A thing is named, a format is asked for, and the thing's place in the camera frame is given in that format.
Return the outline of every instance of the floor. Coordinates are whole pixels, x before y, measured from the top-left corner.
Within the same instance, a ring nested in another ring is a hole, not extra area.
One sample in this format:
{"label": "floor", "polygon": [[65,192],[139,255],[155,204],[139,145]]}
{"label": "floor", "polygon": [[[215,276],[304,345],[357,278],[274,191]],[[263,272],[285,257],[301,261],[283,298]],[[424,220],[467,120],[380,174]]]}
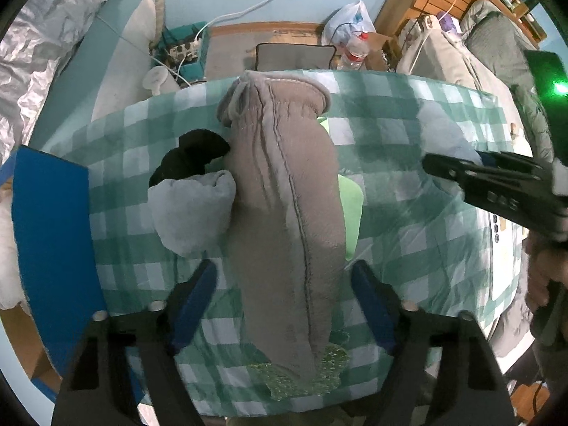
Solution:
{"label": "floor", "polygon": [[278,30],[213,36],[205,64],[206,79],[238,76],[245,70],[253,70],[256,64],[256,45],[268,42],[317,45],[318,39],[314,33]]}

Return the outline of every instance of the green glittery fabric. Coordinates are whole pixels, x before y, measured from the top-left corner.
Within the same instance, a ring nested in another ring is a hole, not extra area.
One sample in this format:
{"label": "green glittery fabric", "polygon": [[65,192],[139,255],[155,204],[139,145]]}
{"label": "green glittery fabric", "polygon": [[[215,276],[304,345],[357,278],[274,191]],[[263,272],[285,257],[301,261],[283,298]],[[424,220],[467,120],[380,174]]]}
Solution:
{"label": "green glittery fabric", "polygon": [[347,351],[336,344],[328,344],[326,352],[317,370],[316,377],[310,381],[307,389],[300,388],[297,383],[273,364],[255,364],[250,367],[260,376],[271,391],[274,400],[300,397],[306,395],[324,395],[330,393],[341,383],[340,373],[343,371],[349,356]]}

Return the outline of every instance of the silver insulation foil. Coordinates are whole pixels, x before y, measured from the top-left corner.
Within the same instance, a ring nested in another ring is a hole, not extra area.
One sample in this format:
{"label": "silver insulation foil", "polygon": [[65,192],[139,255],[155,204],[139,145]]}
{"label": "silver insulation foil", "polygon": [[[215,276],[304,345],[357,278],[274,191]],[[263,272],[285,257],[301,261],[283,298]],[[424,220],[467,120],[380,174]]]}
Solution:
{"label": "silver insulation foil", "polygon": [[0,158],[27,144],[49,87],[106,0],[28,0],[0,42]]}

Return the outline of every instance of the purple object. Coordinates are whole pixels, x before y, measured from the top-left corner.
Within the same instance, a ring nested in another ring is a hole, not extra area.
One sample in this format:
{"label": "purple object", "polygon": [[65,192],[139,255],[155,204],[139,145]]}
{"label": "purple object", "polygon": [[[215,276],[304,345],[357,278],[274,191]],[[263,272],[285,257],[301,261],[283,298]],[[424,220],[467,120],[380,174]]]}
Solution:
{"label": "purple object", "polygon": [[455,27],[454,21],[452,20],[452,16],[450,14],[446,14],[444,16],[444,14],[445,13],[443,11],[440,11],[438,14],[436,14],[436,17],[439,20],[439,24],[440,24],[442,30],[444,32],[452,32],[452,33],[457,34],[458,29]]}

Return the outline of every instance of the green checkered tablecloth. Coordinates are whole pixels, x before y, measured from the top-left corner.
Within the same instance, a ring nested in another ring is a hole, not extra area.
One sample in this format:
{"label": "green checkered tablecloth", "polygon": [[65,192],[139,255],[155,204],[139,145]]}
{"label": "green checkered tablecloth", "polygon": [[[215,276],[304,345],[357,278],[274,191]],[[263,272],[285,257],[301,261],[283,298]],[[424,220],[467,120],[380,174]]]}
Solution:
{"label": "green checkered tablecloth", "polygon": [[[509,305],[520,270],[520,228],[513,227],[512,283],[491,296],[492,246],[487,212],[441,191],[421,168],[424,101],[441,104],[480,151],[511,151],[498,100],[423,78],[381,72],[303,71],[332,96],[326,116],[339,167],[363,189],[356,259],[373,267],[403,299],[446,315],[472,311],[485,328]],[[176,257],[154,231],[147,206],[150,174],[177,138],[207,128],[228,137],[215,109],[233,79],[157,96],[97,120],[50,152],[88,166],[90,221],[97,271],[109,311],[135,312],[187,280],[201,255]],[[391,358],[377,348],[349,284],[348,264],[330,341],[350,360],[338,389],[322,397],[275,401],[248,366],[266,359],[248,340],[239,289],[221,243],[209,256],[220,278],[191,346],[177,356],[180,374],[204,415],[255,416],[306,411],[375,393]],[[140,360],[130,356],[135,372]]]}

